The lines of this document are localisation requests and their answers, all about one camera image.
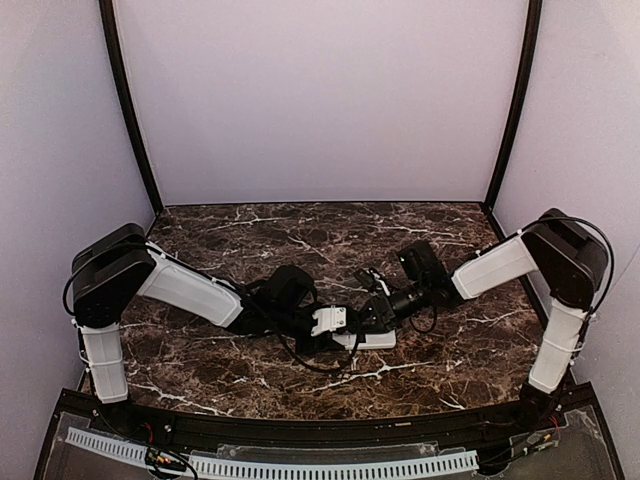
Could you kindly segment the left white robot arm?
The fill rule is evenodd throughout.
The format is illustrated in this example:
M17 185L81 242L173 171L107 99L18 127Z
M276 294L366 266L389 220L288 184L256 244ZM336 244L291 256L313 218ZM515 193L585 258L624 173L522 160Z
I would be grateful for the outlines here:
M313 279L298 267L281 266L267 279L241 285L183 263L150 242L139 225L125 224L74 257L62 294L104 404L129 397L119 323L136 296L241 335L289 336L300 352L324 346L346 325L345 308L318 303Z

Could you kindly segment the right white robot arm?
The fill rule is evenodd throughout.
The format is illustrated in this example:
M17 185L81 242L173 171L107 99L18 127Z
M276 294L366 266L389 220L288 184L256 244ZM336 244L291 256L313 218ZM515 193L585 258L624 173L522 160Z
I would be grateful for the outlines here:
M453 272L427 241L416 241L396 256L410 285L393 289L375 271L366 273L371 297L361 315L378 333L394 330L424 308L453 309L503 284L521 284L545 328L524 395L551 396L560 388L615 271L607 235L592 222L556 208L476 252Z

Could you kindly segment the white remote control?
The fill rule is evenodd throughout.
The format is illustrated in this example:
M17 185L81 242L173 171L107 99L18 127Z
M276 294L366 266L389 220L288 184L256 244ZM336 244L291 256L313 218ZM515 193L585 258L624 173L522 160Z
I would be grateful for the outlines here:
M394 330L381 334L364 334L357 339L356 334L332 334L332 340L351 350L358 343L359 350L393 349L396 346L396 332Z

